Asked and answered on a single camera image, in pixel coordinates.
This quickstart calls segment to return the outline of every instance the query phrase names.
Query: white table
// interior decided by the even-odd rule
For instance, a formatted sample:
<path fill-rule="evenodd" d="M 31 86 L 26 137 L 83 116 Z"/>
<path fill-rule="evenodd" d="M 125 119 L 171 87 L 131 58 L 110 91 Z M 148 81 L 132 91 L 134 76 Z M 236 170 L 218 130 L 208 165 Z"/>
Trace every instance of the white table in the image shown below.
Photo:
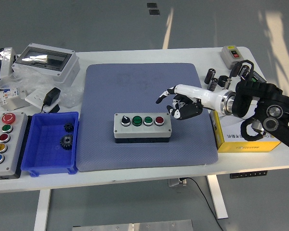
<path fill-rule="evenodd" d="M 86 69 L 92 64 L 105 63 L 192 63 L 198 72 L 200 82 L 205 86 L 203 80 L 209 68 L 216 70 L 216 75 L 229 75 L 230 70 L 226 68 L 220 52 L 222 48 L 195 48 L 175 50 L 147 50 L 147 51 L 103 51 L 103 52 L 79 52 L 80 72 L 73 85 L 84 86 Z M 263 76 L 255 59 L 249 49 L 239 47 L 245 59 L 255 64 L 255 71 Z M 234 78 L 230 90 L 234 90 L 239 78 Z M 72 109 L 61 107 L 60 112 L 78 111 L 81 105 Z M 17 109 L 27 115 L 39 113 L 34 106 Z M 0 107 L 0 117 L 4 110 Z M 51 174 L 40 175 L 32 178 L 28 173 L 22 172 L 21 177 L 16 180 L 0 180 L 0 193 L 45 190 L 40 198 L 49 201 L 50 189 L 80 187 L 89 185 L 102 185 L 113 183 L 125 183 L 145 180 L 171 179 L 179 177 L 208 176 L 237 172 L 249 172 L 271 169 L 289 168 L 289 148 L 280 144 L 269 153 L 223 153 L 219 154 L 219 160 L 212 165 L 189 166 L 189 167 L 159 167 L 120 169 L 96 172 L 78 172 L 75 175 Z M 45 213 L 38 213 L 38 217 L 45 218 Z"/>

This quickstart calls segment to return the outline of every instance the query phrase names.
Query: table leg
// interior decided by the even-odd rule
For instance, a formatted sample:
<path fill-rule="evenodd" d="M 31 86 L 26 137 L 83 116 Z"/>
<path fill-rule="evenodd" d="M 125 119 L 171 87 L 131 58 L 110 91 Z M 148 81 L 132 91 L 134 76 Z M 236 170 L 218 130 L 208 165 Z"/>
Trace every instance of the table leg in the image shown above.
<path fill-rule="evenodd" d="M 207 176 L 217 219 L 228 218 L 222 192 L 216 175 Z"/>
<path fill-rule="evenodd" d="M 38 203 L 37 215 L 35 218 L 34 231 L 46 230 L 50 195 L 51 195 L 50 189 L 40 190 L 39 192 L 39 203 Z"/>

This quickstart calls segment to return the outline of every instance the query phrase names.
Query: blue foam mat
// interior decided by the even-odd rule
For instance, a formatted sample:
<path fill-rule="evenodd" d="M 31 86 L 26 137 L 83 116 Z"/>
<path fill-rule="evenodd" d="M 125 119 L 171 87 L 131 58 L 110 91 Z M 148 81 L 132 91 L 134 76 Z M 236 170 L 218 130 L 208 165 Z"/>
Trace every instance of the blue foam mat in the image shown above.
<path fill-rule="evenodd" d="M 171 118 L 169 143 L 115 143 L 115 113 L 167 112 L 178 84 L 201 87 L 193 64 L 95 64 L 87 69 L 79 119 L 76 165 L 79 171 L 212 164 L 218 160 L 206 109 L 194 118 Z"/>

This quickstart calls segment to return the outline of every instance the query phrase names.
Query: white plastic casing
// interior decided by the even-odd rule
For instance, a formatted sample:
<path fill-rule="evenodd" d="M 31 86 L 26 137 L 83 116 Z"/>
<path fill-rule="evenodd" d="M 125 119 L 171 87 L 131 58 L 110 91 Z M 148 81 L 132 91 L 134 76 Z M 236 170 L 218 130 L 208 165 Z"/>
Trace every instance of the white plastic casing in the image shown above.
<path fill-rule="evenodd" d="M 50 46 L 45 46 L 45 45 L 40 45 L 40 44 L 35 44 L 35 43 L 30 43 L 29 46 L 25 49 L 24 52 L 27 52 L 27 49 L 29 48 L 38 48 L 38 49 L 44 49 L 47 51 L 51 51 L 53 53 L 56 52 L 61 52 L 61 53 L 66 53 L 66 54 L 71 54 L 71 57 L 65 64 L 64 68 L 62 71 L 56 71 L 56 70 L 50 70 L 50 69 L 45 69 L 45 68 L 40 68 L 37 66 L 29 66 L 25 64 L 20 64 L 18 61 L 16 61 L 13 65 L 12 68 L 16 74 L 23 74 L 23 70 L 27 69 L 32 72 L 39 72 L 45 77 L 52 77 L 55 82 L 58 84 L 63 84 L 66 87 L 70 87 L 78 74 L 80 70 L 80 65 L 79 65 L 79 57 L 76 56 L 75 51 L 68 50 L 68 49 L 62 49 L 62 48 L 57 48 L 57 47 L 50 47 Z"/>
<path fill-rule="evenodd" d="M 238 54 L 238 57 L 233 56 L 233 51 Z M 237 62 L 244 60 L 236 46 L 224 46 L 221 52 L 221 58 L 229 70 L 231 70 Z"/>
<path fill-rule="evenodd" d="M 3 153 L 4 161 L 0 164 L 0 176 L 14 175 L 17 167 L 17 162 L 22 146 L 24 133 L 28 117 L 25 113 L 15 112 L 16 120 L 11 124 L 12 132 L 9 133 L 11 139 L 5 145 L 8 146 L 6 152 Z M 5 124 L 0 120 L 0 135 L 3 134 L 2 127 Z"/>
<path fill-rule="evenodd" d="M 123 126 L 121 120 L 123 116 L 131 119 L 134 116 L 140 116 L 143 120 L 142 125 L 136 127 L 132 124 Z M 153 120 L 161 116 L 164 118 L 164 124 L 157 126 L 154 122 L 150 126 L 144 125 L 144 118 L 151 117 Z M 171 119 L 169 113 L 116 113 L 114 116 L 114 136 L 116 139 L 124 138 L 169 138 L 171 136 Z"/>

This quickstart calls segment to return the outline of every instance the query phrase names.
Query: green button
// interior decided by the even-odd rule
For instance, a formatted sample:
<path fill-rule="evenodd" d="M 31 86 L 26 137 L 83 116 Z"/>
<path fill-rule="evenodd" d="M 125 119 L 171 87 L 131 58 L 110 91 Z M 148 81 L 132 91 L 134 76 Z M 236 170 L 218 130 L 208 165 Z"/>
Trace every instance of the green button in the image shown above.
<path fill-rule="evenodd" d="M 12 130 L 13 130 L 13 127 L 12 127 L 11 125 L 9 125 L 9 124 L 6 124 L 6 125 L 4 125 L 4 126 L 2 127 L 2 131 L 3 131 L 3 132 L 6 132 L 6 133 L 11 132 Z"/>
<path fill-rule="evenodd" d="M 152 125 L 153 124 L 153 119 L 151 117 L 147 116 L 146 118 L 144 118 L 144 124 L 146 126 Z"/>
<path fill-rule="evenodd" d="M 134 116 L 134 118 L 133 118 L 133 125 L 134 126 L 140 126 L 141 124 L 142 124 L 142 122 L 143 122 L 143 119 L 141 119 L 141 117 L 140 116 Z"/>

